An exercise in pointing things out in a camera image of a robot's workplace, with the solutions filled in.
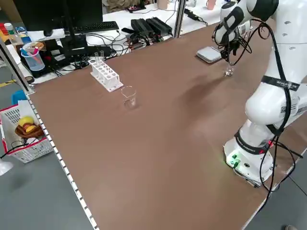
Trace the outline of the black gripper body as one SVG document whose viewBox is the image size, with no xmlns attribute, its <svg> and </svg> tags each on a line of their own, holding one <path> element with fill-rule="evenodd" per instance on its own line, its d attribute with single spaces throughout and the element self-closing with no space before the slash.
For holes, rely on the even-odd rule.
<svg viewBox="0 0 307 230">
<path fill-rule="evenodd" d="M 240 48 L 240 40 L 234 39 L 232 41 L 226 42 L 226 53 L 230 55 L 231 53 L 233 55 L 236 55 L 237 50 Z"/>
</svg>

